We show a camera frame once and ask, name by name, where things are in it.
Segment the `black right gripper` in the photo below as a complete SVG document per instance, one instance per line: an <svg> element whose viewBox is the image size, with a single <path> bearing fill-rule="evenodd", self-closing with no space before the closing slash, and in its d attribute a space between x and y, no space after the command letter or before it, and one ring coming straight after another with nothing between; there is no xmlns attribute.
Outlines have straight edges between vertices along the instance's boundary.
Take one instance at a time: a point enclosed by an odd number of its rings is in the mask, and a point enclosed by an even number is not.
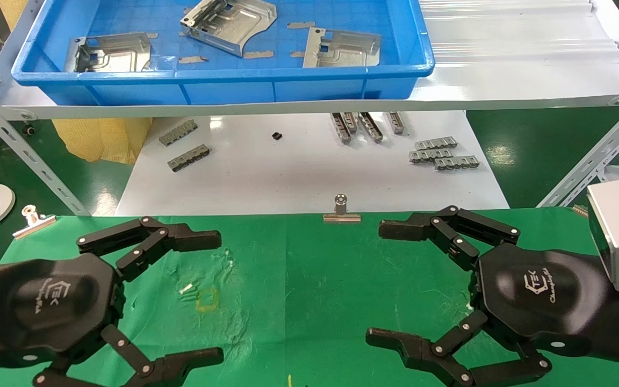
<svg viewBox="0 0 619 387"><path fill-rule="evenodd" d="M583 335L609 291L609 278L596 256L519 248L518 228L457 206L415 212L404 221L383 220L378 233L383 239L432 241L466 271L476 269L480 252L464 236L496 247L478 262L483 307L524 338ZM366 343L396 351L406 368L431 373L445 386L528 384L552 370L550 360L530 343L514 345L518 360L464 367L454 354L486 325L488 316L476 310L437 341L371 327Z"/></svg>

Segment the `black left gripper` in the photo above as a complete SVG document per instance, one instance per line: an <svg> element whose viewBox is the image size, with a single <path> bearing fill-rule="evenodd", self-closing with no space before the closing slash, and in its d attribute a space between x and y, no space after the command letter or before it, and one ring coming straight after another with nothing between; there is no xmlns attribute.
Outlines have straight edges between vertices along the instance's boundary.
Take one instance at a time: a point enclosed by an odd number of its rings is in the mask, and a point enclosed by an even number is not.
<svg viewBox="0 0 619 387"><path fill-rule="evenodd" d="M182 386L193 369L224 361L222 348L167 354L149 360L118 330L124 285L167 252L221 247L219 231L193 231L185 223L152 217L130 220L81 236L79 257L0 264L0 355L93 355L104 343L134 370L123 386ZM130 247L116 270L98 256ZM33 379L34 386L97 386L69 377L59 357Z"/></svg>

